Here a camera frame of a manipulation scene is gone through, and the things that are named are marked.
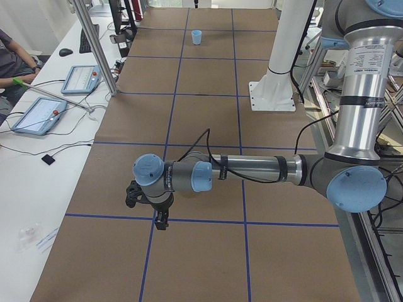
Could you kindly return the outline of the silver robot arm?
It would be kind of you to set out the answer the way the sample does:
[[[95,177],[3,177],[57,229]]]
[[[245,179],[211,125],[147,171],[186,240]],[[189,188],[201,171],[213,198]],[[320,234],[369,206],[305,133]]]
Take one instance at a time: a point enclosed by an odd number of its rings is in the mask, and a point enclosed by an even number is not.
[[[395,43],[402,37],[401,1],[326,1],[321,40],[348,51],[333,144],[322,155],[259,157],[203,154],[189,149],[176,161],[139,157],[126,205],[148,204],[155,226],[168,226],[176,191],[204,192],[214,178],[292,182],[314,189],[350,213],[368,211],[387,193],[375,141]]]

